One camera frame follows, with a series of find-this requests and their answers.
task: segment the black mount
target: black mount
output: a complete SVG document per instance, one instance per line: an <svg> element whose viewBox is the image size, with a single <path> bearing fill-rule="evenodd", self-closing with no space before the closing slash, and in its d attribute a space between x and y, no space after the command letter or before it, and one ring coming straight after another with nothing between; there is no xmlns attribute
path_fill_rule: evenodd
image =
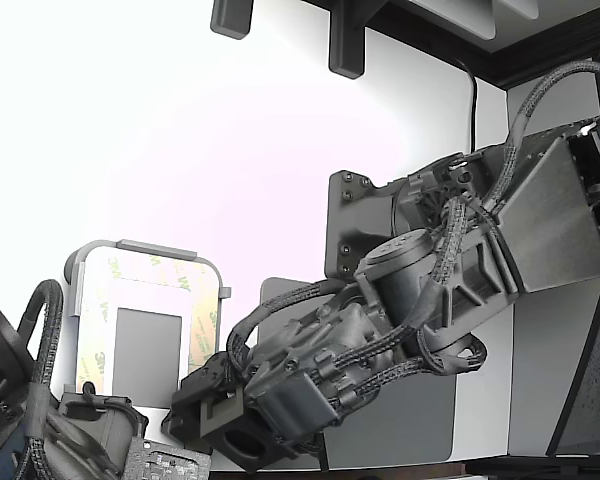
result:
<svg viewBox="0 0 600 480"><path fill-rule="evenodd" d="M365 27L388 0L333 0L329 69L355 79L364 74ZM251 30L253 0L214 0L211 30L241 40Z"/></svg>

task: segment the braided cable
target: braided cable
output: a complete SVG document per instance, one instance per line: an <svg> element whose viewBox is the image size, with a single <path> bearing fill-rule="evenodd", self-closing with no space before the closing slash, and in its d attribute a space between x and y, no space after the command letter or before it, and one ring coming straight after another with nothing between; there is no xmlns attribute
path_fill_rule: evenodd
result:
<svg viewBox="0 0 600 480"><path fill-rule="evenodd" d="M600 75L600 63L591 60L579 60L576 62L567 63L558 67L549 75L544 77L540 83L531 91L527 99L524 101L516 118L511 126L509 135L504 146L504 163L500 175L492 190L485 199L485 208L488 211L496 214L502 209L500 200L506 192L513 174L516 170L516 163L522 146L524 132L529 123L529 119L542 97L560 80L573 75L574 73L589 72Z"/></svg>
<svg viewBox="0 0 600 480"><path fill-rule="evenodd" d="M45 280L37 286L33 295L31 295L23 319L35 323L43 306L45 306L43 334L31 383L49 387L60 339L63 306L62 288L55 280ZM34 403L35 397L31 397L30 392L27 406L34 408ZM33 465L39 480L55 480L44 452L44 440L41 438L27 438L27 446L18 465L15 478L18 480L23 478L30 464Z"/></svg>
<svg viewBox="0 0 600 480"><path fill-rule="evenodd" d="M227 339L229 362L236 372L239 372L238 376L243 375L247 367L249 347L246 342L260 323L280 310L312 298L338 293L345 286L346 283L341 280L327 279L297 288L267 300L238 322Z"/></svg>
<svg viewBox="0 0 600 480"><path fill-rule="evenodd" d="M467 206L458 197L449 200L449 218L447 220L447 229L442 243L441 253L438 255L436 264L433 267L431 276L433 280L445 285L456 264L456 258L462 237L467 227Z"/></svg>

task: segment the white backdrop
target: white backdrop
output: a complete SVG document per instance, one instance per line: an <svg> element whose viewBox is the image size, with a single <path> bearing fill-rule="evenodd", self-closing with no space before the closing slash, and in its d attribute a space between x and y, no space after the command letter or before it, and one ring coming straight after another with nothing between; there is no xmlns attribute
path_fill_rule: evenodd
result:
<svg viewBox="0 0 600 480"><path fill-rule="evenodd" d="M329 175L382 185L467 147L464 72L367 30L366 74L329 72L326 11L256 0L242 41L211 0L0 2L0 308L94 239L195 250L233 298L322 277ZM480 82L478 145L506 136Z"/></svg>

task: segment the gray machine part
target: gray machine part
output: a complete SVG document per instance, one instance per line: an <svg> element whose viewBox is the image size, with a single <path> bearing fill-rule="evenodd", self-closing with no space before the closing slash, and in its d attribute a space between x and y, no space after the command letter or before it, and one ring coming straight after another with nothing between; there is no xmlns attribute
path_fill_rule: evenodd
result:
<svg viewBox="0 0 600 480"><path fill-rule="evenodd" d="M260 301L307 285L282 278L264 281ZM314 299L273 314L258 329L258 343L275 335L290 318L301 318L325 299ZM445 462L454 441L456 377L417 375L383 387L369 405L346 418L341 428L325 430L331 469L394 467ZM369 437L382 425L382 444ZM418 432L417 435L407 432ZM318 470L315 457L283 459L265 470Z"/></svg>
<svg viewBox="0 0 600 480"><path fill-rule="evenodd" d="M334 308L334 313L329 310L321 309L318 322L310 314L313 323L306 326L301 319L291 320L275 337L258 343L251 351L250 367L257 368L257 372L247 384L245 395L255 400L258 410L285 440L297 442L339 423L344 414L337 414L327 399L340 398L350 411L360 408L370 399L357 397L353 387L392 365L393 352L386 351L368 365L343 369L343 375L337 378L323 377L316 387L303 371L320 369L321 358L328 360L366 345L390 328L388 324L378 328L356 302L342 310ZM298 397L297 401L289 403L290 395Z"/></svg>
<svg viewBox="0 0 600 480"><path fill-rule="evenodd" d="M525 167L498 216L523 289L600 277L600 232L567 141L558 138Z"/></svg>

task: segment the gray panel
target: gray panel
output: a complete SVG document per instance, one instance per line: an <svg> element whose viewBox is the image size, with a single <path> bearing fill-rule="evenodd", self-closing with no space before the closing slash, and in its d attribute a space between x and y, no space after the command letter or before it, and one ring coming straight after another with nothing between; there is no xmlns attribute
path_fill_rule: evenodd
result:
<svg viewBox="0 0 600 480"><path fill-rule="evenodd" d="M118 309L113 394L138 407L169 408L178 389L182 319Z"/></svg>
<svg viewBox="0 0 600 480"><path fill-rule="evenodd" d="M532 80L507 92L509 125L533 87L540 79ZM568 123L600 115L598 87L591 73L578 73L558 82L540 101L533 113L527 134L538 133Z"/></svg>
<svg viewBox="0 0 600 480"><path fill-rule="evenodd" d="M304 285L268 279L262 285L261 300ZM270 317L261 325L258 336L270 335L276 322L279 325L290 317L301 316L323 302L303 304L291 314L286 311ZM330 467L374 468L446 461L453 443L455 385L455 377L420 375L384 387L374 402L348 417L342 427L325 431ZM280 461L268 469L311 468L318 468L318 463L305 456Z"/></svg>
<svg viewBox="0 0 600 480"><path fill-rule="evenodd" d="M515 304L509 453L545 455L600 295L600 278Z"/></svg>

